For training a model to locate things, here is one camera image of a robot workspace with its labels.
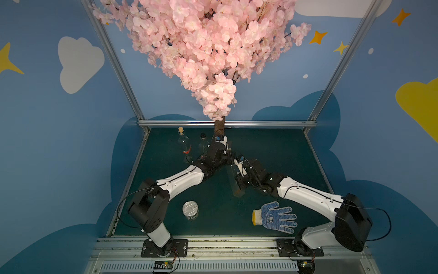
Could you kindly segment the clear square glass bottle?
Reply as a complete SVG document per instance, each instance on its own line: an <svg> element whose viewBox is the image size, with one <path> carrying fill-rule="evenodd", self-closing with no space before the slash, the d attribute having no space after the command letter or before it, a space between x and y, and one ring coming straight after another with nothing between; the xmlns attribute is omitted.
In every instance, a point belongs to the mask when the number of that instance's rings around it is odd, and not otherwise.
<svg viewBox="0 0 438 274"><path fill-rule="evenodd" d="M241 180L241 174L236 165L226 166L229 183L232 189L232 193L235 197L242 197L245 195L245 185Z"/></svg>

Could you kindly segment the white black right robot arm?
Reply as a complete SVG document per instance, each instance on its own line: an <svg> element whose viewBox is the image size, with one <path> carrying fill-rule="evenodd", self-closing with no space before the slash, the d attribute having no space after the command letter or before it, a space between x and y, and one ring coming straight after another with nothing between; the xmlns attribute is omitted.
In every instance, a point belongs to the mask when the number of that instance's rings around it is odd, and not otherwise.
<svg viewBox="0 0 438 274"><path fill-rule="evenodd" d="M328 219L316 227L306 227L293 240L294 252L310 256L317 249L342 246L362 252L373 221L360 199L323 192L278 172L268 173L259 161L235 160L236 180L240 188L253 186L276 199L285 199L305 206Z"/></svg>

